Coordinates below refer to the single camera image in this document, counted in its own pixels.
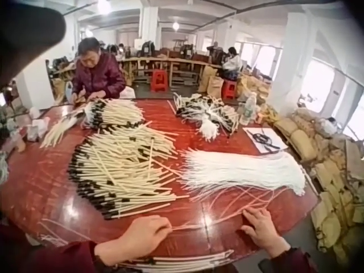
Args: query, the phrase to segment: chair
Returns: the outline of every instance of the chair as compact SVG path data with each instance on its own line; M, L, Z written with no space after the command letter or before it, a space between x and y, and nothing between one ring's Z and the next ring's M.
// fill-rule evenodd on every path
M228 81L224 80L224 84L222 85L222 98L227 99L235 99L235 89L237 83L236 81Z
M167 71L165 70L153 70L151 91L157 92L158 90L167 91L168 89L168 78Z

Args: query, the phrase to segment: right hand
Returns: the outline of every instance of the right hand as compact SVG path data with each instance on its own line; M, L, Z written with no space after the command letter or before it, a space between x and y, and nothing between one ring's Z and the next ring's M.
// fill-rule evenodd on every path
M158 215L137 218L120 238L100 243L94 253L104 264L113 266L147 256L171 232L172 226L167 218Z
M253 242L265 249L271 258L278 257L291 246L284 238L278 235L270 213L266 209L247 208L243 215L253 225L243 225L241 230L251 237Z

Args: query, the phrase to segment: red tabletop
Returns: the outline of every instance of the red tabletop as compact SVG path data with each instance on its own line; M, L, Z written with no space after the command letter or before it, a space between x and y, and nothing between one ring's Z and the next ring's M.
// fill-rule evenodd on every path
M215 141L208 143L200 134L196 134L194 125L183 124L181 119L176 118L165 100L140 100L137 104L144 110L144 118L152 121L151 127L179 134L175 142L178 151L190 147L204 151L259 155L243 130L239 129L230 138L220 134ZM69 110L70 106L54 107L45 116L55 122ZM51 235L40 224L42 222L68 242L83 239L73 231L102 242L119 237L133 219L141 216L104 220L100 212L76 194L76 187L68 180L66 170L74 147L90 133L89 130L81 130L79 126L74 127L54 148L40 149L39 143L28 143L25 152L14 152L10 156L10 177L1 186L1 207L8 218L26 233L35 237L41 234ZM179 169L183 158L163 163ZM186 192L180 186L178 181L169 185L176 194L185 195ZM307 185L305 190L305 195L299 197L290 189L269 192L232 188L211 195L201 202L191 202L186 198L145 213L144 216L158 214L168 217L174 227L203 224L203 228L172 232L153 255L198 256L233 249L232 258L241 259L257 250L248 236L237 231L246 219L237 215L219 224L211 223L232 215L247 205L256 208L267 206L278 232L285 233L305 218L318 201L310 186ZM42 220L43 218L56 221L62 226Z

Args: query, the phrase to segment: water bottle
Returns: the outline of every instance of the water bottle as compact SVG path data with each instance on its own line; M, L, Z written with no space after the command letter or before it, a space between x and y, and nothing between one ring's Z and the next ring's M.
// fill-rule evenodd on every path
M246 100L244 111L240 117L241 125L248 125L255 111L255 106L257 104L257 94L251 92L249 98Z

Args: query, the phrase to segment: left hand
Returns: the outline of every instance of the left hand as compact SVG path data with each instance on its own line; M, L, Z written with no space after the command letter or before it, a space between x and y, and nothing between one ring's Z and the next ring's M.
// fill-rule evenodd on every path
M94 100L95 98L104 98L106 96L106 92L101 90L99 92L93 92L91 93L91 95L88 97L87 101L91 101Z

